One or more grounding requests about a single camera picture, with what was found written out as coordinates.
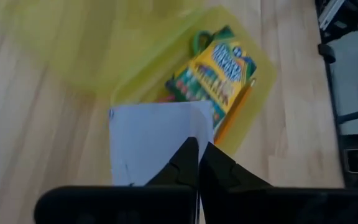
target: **yellow container lid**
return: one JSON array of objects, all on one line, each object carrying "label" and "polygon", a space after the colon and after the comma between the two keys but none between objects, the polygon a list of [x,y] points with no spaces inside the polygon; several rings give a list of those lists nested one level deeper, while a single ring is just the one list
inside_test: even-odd
[{"label": "yellow container lid", "polygon": [[236,110],[219,148],[234,154],[261,110],[275,70],[237,19],[201,0],[0,0],[2,22],[49,69],[111,104],[155,102],[165,82],[192,57],[200,30],[231,26],[254,59],[256,83]]}]

